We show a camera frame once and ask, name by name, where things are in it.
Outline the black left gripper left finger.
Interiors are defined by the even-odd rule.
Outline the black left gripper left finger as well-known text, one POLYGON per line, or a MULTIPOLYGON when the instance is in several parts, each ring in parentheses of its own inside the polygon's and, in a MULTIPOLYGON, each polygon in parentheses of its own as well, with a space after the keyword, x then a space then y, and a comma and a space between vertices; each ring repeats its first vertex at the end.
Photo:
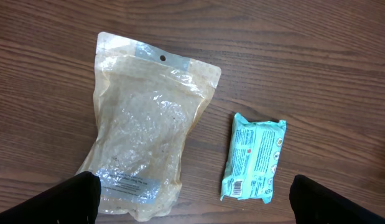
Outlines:
POLYGON ((84 171, 0 213, 8 224, 95 224, 100 204, 100 178, 84 171))

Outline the teal tissue pack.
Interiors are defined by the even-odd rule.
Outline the teal tissue pack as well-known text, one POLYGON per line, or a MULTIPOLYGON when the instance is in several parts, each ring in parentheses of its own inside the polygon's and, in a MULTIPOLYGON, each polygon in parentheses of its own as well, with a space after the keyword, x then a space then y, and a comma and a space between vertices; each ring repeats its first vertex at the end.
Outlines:
POLYGON ((285 120, 249 122, 234 115, 220 198, 271 202, 286 129, 285 120))

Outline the white orange snack packet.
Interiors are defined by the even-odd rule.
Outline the white orange snack packet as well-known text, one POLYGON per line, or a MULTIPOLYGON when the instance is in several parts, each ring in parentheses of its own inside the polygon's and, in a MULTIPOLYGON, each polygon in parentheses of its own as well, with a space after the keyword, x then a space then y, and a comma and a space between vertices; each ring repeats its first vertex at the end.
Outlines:
POLYGON ((97 138, 80 167, 101 181, 100 213, 139 222, 170 213, 182 188, 188 133, 209 105, 221 69, 100 32, 93 103, 97 138))

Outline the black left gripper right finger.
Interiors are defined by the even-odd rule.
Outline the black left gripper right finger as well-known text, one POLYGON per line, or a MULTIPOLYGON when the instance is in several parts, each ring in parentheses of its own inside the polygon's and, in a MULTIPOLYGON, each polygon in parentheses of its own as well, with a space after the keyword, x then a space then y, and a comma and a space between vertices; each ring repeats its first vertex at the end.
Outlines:
POLYGON ((289 200, 296 224, 385 224, 385 218, 304 175, 294 177, 289 200))

